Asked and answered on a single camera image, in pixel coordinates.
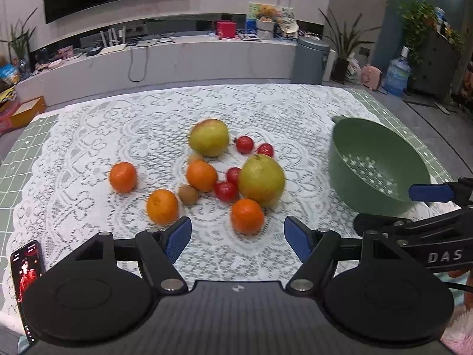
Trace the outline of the orange mandarin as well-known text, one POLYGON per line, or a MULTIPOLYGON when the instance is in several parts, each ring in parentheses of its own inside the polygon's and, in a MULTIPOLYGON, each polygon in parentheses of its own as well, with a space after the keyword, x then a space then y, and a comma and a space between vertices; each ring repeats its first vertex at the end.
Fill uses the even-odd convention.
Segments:
POLYGON ((237 233, 254 235, 263 228, 265 214, 255 200, 241 199, 232 205, 230 221, 237 233))
POLYGON ((195 160, 188 165, 188 183, 198 191, 210 192, 218 180, 216 169, 203 160, 195 160))
POLYGON ((118 193, 128 193, 137 185, 138 176, 135 166, 129 162, 115 164, 109 173, 109 182, 118 193))
POLYGON ((173 192, 157 189, 148 197, 146 211, 149 219, 157 225, 167 226, 179 216, 179 204, 173 192))

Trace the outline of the green plastic colander bowl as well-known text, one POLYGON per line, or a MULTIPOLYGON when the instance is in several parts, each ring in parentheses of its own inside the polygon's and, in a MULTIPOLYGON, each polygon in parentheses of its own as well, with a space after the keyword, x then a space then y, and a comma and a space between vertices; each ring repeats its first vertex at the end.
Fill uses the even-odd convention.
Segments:
POLYGON ((429 184, 421 156, 399 134, 361 118, 332 117, 330 186, 353 211, 399 216, 414 206, 409 189, 429 184))

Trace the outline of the brown kiwi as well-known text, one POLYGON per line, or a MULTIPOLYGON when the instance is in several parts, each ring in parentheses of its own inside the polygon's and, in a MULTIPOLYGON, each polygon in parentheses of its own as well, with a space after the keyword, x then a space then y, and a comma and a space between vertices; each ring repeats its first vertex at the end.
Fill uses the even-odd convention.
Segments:
POLYGON ((199 200, 200 194, 193 186, 182 184, 178 189, 178 197, 185 206, 193 206, 199 200))

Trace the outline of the red cherry tomato front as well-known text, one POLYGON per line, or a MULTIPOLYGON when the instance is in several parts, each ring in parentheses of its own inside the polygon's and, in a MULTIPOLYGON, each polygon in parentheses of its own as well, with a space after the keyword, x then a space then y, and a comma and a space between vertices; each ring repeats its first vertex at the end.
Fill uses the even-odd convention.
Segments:
POLYGON ((235 184, 224 181, 214 185, 216 198, 225 203, 232 203, 238 197, 238 188, 235 184))

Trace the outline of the red cherry tomato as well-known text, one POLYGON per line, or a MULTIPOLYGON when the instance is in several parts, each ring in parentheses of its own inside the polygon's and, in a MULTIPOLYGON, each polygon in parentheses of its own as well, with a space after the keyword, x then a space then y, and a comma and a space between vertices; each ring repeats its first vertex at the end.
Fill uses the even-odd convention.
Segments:
POLYGON ((224 181, 214 185, 216 198, 225 203, 232 203, 238 197, 238 188, 235 184, 224 181))
POLYGON ((274 157, 274 148, 270 143, 263 143, 257 149, 258 154, 274 157))
POLYGON ((240 175, 241 169, 238 167, 231 167, 226 172, 226 179, 228 182, 232 183, 236 187, 238 186, 238 178, 240 175))
POLYGON ((235 139, 236 149, 243 155, 248 155, 254 148, 254 142, 249 136, 243 135, 235 139))

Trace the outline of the yellow-green pear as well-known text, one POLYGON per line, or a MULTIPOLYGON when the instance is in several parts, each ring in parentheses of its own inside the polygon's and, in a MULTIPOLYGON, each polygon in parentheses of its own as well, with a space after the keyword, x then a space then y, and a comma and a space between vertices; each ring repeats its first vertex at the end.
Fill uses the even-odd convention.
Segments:
POLYGON ((261 207, 275 206, 285 191, 285 172, 273 158, 256 154, 241 168, 238 189, 243 197, 261 207))

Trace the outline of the green-red apple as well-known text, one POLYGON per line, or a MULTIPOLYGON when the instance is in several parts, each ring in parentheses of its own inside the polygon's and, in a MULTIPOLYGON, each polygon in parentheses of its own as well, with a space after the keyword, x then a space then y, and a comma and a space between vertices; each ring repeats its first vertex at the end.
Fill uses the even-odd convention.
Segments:
POLYGON ((218 119, 197 123, 188 137, 188 145, 194 152, 207 157, 219 156, 229 144, 229 129, 218 119))

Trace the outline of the white lace tablecloth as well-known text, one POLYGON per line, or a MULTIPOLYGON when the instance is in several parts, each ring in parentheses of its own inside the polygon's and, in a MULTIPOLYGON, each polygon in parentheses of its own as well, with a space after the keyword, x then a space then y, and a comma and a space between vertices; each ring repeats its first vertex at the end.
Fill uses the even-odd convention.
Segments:
POLYGON ((370 94, 336 87, 258 84, 174 88, 74 104, 37 117, 1 165, 1 323, 22 328, 10 254, 37 241, 47 267, 101 231, 130 238, 155 225, 146 202, 157 189, 185 183, 188 135, 219 119, 231 137, 274 147, 285 191, 265 213, 259 235, 236 234, 229 206, 211 194, 179 212, 192 220, 192 240, 177 261, 192 284, 208 280, 279 280, 299 266, 283 236, 293 215, 312 228, 353 236, 354 212, 330 187, 333 117, 380 123, 422 157, 437 183, 450 179, 427 146, 370 94))

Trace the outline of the dark cabinet with ivy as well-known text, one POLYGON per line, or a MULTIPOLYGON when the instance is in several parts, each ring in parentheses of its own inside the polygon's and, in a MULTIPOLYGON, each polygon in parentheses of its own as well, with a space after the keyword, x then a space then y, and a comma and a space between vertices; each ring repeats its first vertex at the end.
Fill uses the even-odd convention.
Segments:
POLYGON ((429 2, 411 0, 399 7, 402 41, 409 49, 411 68, 407 90, 444 100, 450 93, 463 55, 463 40, 451 28, 444 11, 429 2))

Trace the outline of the pink small heater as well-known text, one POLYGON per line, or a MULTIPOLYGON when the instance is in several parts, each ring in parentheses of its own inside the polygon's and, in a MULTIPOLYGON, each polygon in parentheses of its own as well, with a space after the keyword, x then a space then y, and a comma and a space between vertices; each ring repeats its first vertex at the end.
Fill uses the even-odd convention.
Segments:
POLYGON ((362 85, 368 87, 372 91, 378 90, 382 80, 382 71, 367 63, 362 68, 361 73, 362 85))

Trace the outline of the white plastic bag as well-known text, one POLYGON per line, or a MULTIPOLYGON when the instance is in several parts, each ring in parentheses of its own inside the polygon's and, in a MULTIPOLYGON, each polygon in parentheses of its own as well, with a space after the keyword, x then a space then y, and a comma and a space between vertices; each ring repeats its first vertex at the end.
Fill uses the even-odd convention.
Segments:
POLYGON ((359 65, 358 60, 355 57, 355 53, 352 52, 348 59, 348 66, 346 69, 346 81, 353 84, 360 84, 362 77, 362 68, 359 65))

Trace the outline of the grey pedal trash bin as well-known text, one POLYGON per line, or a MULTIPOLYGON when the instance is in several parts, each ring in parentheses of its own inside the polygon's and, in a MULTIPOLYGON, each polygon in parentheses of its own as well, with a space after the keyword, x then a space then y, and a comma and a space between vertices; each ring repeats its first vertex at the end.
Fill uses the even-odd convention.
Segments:
POLYGON ((300 37, 297 41, 291 83, 320 85, 330 54, 330 46, 319 38, 300 37))

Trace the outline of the white marble tv bench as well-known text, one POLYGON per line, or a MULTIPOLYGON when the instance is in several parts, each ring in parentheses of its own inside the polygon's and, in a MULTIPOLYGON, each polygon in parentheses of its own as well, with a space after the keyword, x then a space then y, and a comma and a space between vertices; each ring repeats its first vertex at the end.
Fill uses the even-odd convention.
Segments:
POLYGON ((21 101, 43 96, 54 106, 141 90, 222 83, 287 83, 296 43, 218 40, 210 36, 142 42, 123 51, 68 60, 21 81, 21 101))

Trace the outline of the orange cardboard box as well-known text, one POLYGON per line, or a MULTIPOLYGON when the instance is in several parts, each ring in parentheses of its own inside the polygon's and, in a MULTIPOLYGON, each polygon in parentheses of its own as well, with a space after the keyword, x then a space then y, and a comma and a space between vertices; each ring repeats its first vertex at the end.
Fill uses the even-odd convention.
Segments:
POLYGON ((33 118, 46 110, 46 102, 43 96, 32 99, 21 104, 18 110, 10 118, 13 129, 26 127, 33 118))

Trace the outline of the potted plant left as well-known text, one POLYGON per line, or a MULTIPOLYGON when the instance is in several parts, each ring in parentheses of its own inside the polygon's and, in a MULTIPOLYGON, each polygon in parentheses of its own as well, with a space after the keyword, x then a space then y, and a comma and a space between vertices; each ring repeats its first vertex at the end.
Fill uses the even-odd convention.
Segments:
POLYGON ((1 39, 1 43, 5 43, 8 46, 9 55, 11 55, 11 52, 14 52, 16 55, 18 60, 16 68, 22 79, 27 79, 31 75, 30 40, 35 33, 36 27, 29 29, 27 23, 37 10, 35 8, 25 20, 19 18, 16 24, 11 24, 8 39, 1 39))

